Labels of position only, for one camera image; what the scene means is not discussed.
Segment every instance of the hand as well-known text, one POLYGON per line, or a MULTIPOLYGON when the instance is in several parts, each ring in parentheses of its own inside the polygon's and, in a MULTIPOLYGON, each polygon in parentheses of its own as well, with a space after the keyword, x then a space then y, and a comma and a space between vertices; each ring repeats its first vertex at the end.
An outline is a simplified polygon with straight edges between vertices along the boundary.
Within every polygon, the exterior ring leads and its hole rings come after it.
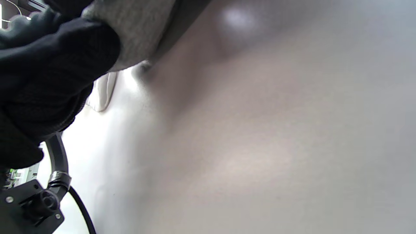
POLYGON ((15 19, 0 49, 0 164, 21 168, 43 157, 31 147, 74 121, 120 42, 104 23, 47 10, 15 19))

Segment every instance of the white surface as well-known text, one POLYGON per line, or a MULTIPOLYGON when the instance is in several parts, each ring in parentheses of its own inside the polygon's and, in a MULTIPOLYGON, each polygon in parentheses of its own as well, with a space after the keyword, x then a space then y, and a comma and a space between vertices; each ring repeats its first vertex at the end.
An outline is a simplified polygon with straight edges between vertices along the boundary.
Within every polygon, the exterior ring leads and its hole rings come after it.
MULTIPOLYGON (((65 132, 98 233, 414 233, 415 9, 214 1, 149 82, 121 72, 65 132)), ((69 204, 57 233, 87 233, 69 204)))

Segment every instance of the gray fabric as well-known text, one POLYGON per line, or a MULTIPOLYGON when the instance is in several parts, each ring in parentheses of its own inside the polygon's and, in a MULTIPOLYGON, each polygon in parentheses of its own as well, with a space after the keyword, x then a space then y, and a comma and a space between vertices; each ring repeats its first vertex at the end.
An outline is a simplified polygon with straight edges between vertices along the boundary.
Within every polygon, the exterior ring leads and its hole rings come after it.
POLYGON ((82 13, 109 24, 121 40, 121 54, 110 71, 149 58, 169 20, 175 0, 95 0, 82 13))

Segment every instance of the black hose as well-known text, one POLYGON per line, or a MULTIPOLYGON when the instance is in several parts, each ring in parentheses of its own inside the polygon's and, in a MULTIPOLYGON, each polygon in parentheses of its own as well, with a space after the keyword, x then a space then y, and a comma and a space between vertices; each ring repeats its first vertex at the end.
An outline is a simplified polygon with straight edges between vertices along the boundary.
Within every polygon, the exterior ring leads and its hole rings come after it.
POLYGON ((74 190, 73 187, 70 187, 68 192, 74 198, 74 200, 77 203, 79 209, 81 210, 82 216, 84 217, 85 223, 87 224, 87 228, 88 228, 89 233, 90 234, 97 234, 95 232, 94 225, 92 224, 91 217, 89 216, 89 213, 88 213, 87 209, 85 208, 85 205, 82 203, 82 200, 79 197, 79 195, 77 194, 77 192, 74 190))

